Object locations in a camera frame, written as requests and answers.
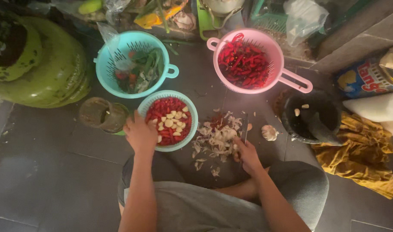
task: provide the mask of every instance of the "gray pants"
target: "gray pants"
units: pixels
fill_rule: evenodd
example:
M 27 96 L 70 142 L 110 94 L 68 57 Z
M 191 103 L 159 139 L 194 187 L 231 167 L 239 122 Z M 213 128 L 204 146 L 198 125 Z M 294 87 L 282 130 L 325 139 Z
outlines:
M 125 205 L 123 191 L 130 185 L 133 170 L 133 158 L 129 159 L 122 170 L 118 186 L 118 199 Z M 301 161 L 277 162 L 268 172 L 281 194 L 294 210 L 314 230 L 328 194 L 328 179 L 322 170 Z M 175 181 L 185 183 L 178 169 L 162 153 L 155 152 L 152 162 L 152 177 L 157 181 Z

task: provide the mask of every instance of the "colander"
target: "colander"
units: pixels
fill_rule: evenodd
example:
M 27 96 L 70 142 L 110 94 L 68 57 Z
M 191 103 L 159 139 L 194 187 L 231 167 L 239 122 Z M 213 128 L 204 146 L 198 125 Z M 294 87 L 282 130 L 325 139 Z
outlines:
M 169 146 L 156 146 L 155 150 L 157 151 L 163 151 L 163 152 L 168 152 L 168 151 L 175 151 L 183 146 L 185 146 L 191 139 L 194 137 L 195 132 L 197 131 L 196 129 L 198 128 L 198 113 L 196 111 L 196 108 L 194 106 L 194 103 L 191 102 L 191 100 L 185 96 L 184 94 L 173 91 L 173 90 L 163 90 L 163 91 L 158 91 L 153 93 L 152 95 L 149 95 L 147 98 L 145 98 L 142 103 L 138 107 L 138 113 L 143 117 L 146 118 L 146 114 L 148 112 L 149 107 L 151 107 L 152 103 L 155 102 L 158 99 L 161 98 L 178 98 L 182 102 L 184 102 L 189 109 L 189 112 L 191 113 L 192 117 L 192 124 L 191 124 L 191 129 L 189 130 L 189 134 L 185 139 L 180 141 L 177 144 L 174 145 L 169 145 Z
M 221 73 L 221 70 L 218 65 L 218 55 L 220 54 L 224 45 L 226 45 L 227 42 L 232 41 L 234 36 L 239 33 L 242 33 L 244 35 L 243 38 L 244 42 L 254 44 L 258 49 L 263 50 L 267 55 L 266 59 L 268 63 L 270 63 L 270 69 L 268 72 L 268 77 L 266 78 L 265 85 L 262 88 L 255 89 L 255 90 L 248 90 L 241 87 L 237 87 L 232 83 L 230 83 Z M 215 71 L 217 72 L 218 77 L 225 84 L 225 86 L 231 89 L 232 91 L 240 92 L 240 93 L 248 93 L 248 94 L 260 93 L 260 92 L 267 91 L 268 89 L 273 87 L 278 81 L 281 81 L 284 84 L 291 86 L 303 93 L 311 92 L 311 90 L 313 89 L 313 84 L 309 80 L 291 71 L 288 71 L 287 69 L 284 68 L 284 56 L 282 55 L 281 48 L 276 43 L 276 41 L 273 40 L 269 35 L 259 30 L 250 29 L 250 28 L 236 29 L 224 35 L 221 39 L 218 38 L 208 39 L 206 45 L 210 50 L 214 51 L 213 61 L 214 61 Z M 284 77 L 281 76 L 282 73 L 306 84 L 307 87 L 304 88 L 292 81 L 285 79 Z
M 156 91 L 162 85 L 166 77 L 175 78 L 178 76 L 178 67 L 169 63 L 168 51 L 158 38 L 142 31 L 126 31 L 121 33 L 119 36 L 118 51 L 115 52 L 115 57 L 117 59 L 126 60 L 130 51 L 149 52 L 153 48 L 157 47 L 160 48 L 163 53 L 164 69 L 158 82 L 156 82 L 155 85 L 150 87 L 148 90 L 141 93 L 128 94 L 119 88 L 117 81 L 115 80 L 116 66 L 111 54 L 109 53 L 107 45 L 104 44 L 98 51 L 97 58 L 93 59 L 93 61 L 96 63 L 97 78 L 108 92 L 120 98 L 142 98 Z

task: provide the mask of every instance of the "teal colander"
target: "teal colander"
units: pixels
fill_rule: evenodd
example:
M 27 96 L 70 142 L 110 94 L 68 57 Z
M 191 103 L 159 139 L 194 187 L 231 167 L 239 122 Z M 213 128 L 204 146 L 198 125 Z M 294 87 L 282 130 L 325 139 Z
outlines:
M 153 102 L 155 102 L 156 100 L 161 99 L 161 98 L 169 98 L 169 97 L 178 98 L 179 100 L 183 101 L 188 106 L 189 112 L 191 113 L 191 117 L 192 117 L 192 124 L 191 124 L 191 129 L 189 130 L 189 134 L 187 137 L 185 137 L 184 140 L 182 140 L 179 143 L 174 144 L 174 145 L 156 146 L 155 150 L 163 151 L 163 152 L 175 151 L 175 150 L 178 150 L 178 149 L 182 148 L 183 146 L 185 146 L 194 137 L 195 132 L 197 131 L 196 129 L 198 128 L 198 113 L 196 111 L 194 103 L 192 103 L 191 100 L 187 96 L 183 95 L 180 92 L 176 92 L 173 90 L 158 91 L 158 92 L 155 92 L 152 95 L 148 96 L 147 98 L 145 98 L 138 107 L 139 114 L 143 118 L 145 118 L 146 114 L 148 112 L 148 109 L 149 109 L 149 107 L 151 107 Z
M 103 47 L 98 51 L 97 58 L 93 59 L 93 61 L 96 63 L 96 75 L 99 79 L 99 82 L 108 92 L 120 98 L 142 98 L 153 93 L 162 85 L 165 78 L 175 78 L 179 74 L 178 67 L 169 63 L 168 51 L 166 50 L 163 43 L 155 36 L 142 31 L 126 31 L 120 34 L 118 51 L 115 52 L 115 57 L 117 59 L 126 60 L 130 51 L 149 52 L 156 47 L 162 50 L 163 62 L 165 66 L 163 69 L 163 74 L 159 78 L 158 82 L 155 83 L 153 87 L 150 87 L 147 91 L 128 94 L 119 88 L 115 80 L 116 66 L 106 44 L 104 44 Z

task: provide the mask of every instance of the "colander handle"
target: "colander handle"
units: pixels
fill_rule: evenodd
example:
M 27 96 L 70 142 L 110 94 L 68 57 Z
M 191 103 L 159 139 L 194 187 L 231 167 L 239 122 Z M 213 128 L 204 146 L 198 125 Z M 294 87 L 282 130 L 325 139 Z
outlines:
M 212 38 L 209 38 L 207 41 L 206 41 L 206 46 L 208 47 L 208 49 L 209 50 L 211 50 L 211 51 L 215 51 L 216 49 L 217 49 L 217 47 L 216 46 L 214 46 L 214 45 L 212 45 L 212 43 L 217 43 L 217 45 L 220 43 L 220 39 L 218 39 L 218 38 L 215 38 L 215 37 L 212 37 Z
M 170 69 L 172 69 L 172 70 L 173 70 L 173 73 L 166 72 L 165 77 L 168 77 L 168 78 L 175 78 L 175 77 L 178 77 L 179 69 L 178 69 L 178 67 L 177 67 L 176 65 L 168 64 L 167 67 L 168 67 L 168 71 L 169 71 Z
M 293 87 L 294 89 L 296 89 L 296 90 L 298 90 L 298 91 L 300 91 L 300 92 L 303 92 L 303 93 L 308 93 L 308 92 L 311 92 L 311 90 L 313 90 L 313 84 L 311 83 L 311 81 L 305 79 L 304 77 L 301 77 L 301 76 L 299 76 L 299 75 L 297 75 L 297 74 L 295 74 L 295 73 L 293 73 L 293 72 L 291 72 L 291 71 L 288 71 L 288 70 L 286 70 L 286 69 L 284 69 L 284 68 L 282 69 L 282 73 L 285 73 L 285 74 L 287 74 L 288 76 L 290 76 L 290 77 L 292 77 L 292 78 L 294 78 L 294 79 L 296 79 L 296 80 L 299 80 L 300 82 L 306 84 L 307 87 L 304 88 L 304 87 L 302 87 L 302 86 L 299 86 L 299 85 L 297 85 L 296 83 L 294 83 L 294 82 L 292 82 L 292 81 L 289 81 L 289 80 L 285 79 L 284 77 L 278 77 L 278 80 L 281 81 L 281 82 L 283 82 L 284 84 L 286 84 L 286 85 L 288 85 L 288 86 L 291 86 L 291 87 Z

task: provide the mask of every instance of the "hand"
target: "hand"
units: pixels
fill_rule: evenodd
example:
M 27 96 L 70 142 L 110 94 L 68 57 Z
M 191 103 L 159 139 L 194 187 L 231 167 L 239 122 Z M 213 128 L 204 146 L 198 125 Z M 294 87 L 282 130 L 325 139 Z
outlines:
M 248 140 L 245 145 L 238 137 L 234 137 L 234 143 L 238 146 L 241 154 L 242 168 L 251 177 L 255 177 L 258 173 L 264 172 L 264 168 L 258 158 L 254 145 L 252 145 Z
M 137 110 L 135 110 L 134 115 L 135 121 L 133 122 L 132 118 L 129 117 L 123 126 L 126 140 L 132 146 L 135 154 L 152 157 L 158 142 L 157 129 L 152 120 L 149 120 L 149 123 L 146 124 Z

